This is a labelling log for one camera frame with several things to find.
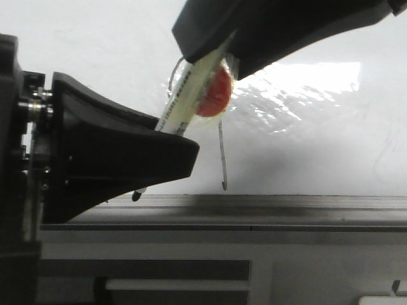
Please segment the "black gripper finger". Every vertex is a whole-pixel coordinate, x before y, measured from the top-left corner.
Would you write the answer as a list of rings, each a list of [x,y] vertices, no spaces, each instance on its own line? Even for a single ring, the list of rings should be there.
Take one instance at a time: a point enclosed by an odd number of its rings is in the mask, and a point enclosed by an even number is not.
[[[227,51],[244,79],[310,44],[405,10],[405,0],[186,1],[172,33],[190,63],[230,38]]]

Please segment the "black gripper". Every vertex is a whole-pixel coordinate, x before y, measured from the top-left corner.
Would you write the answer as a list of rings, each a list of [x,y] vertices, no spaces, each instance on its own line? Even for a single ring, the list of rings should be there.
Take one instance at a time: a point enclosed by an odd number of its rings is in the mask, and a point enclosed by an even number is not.
[[[44,74],[21,69],[17,51],[17,37],[1,35],[1,304],[35,304],[41,179],[48,161],[38,124],[52,118],[46,224],[189,177],[199,146],[156,131],[156,117],[117,104],[67,74],[53,75],[51,95]]]

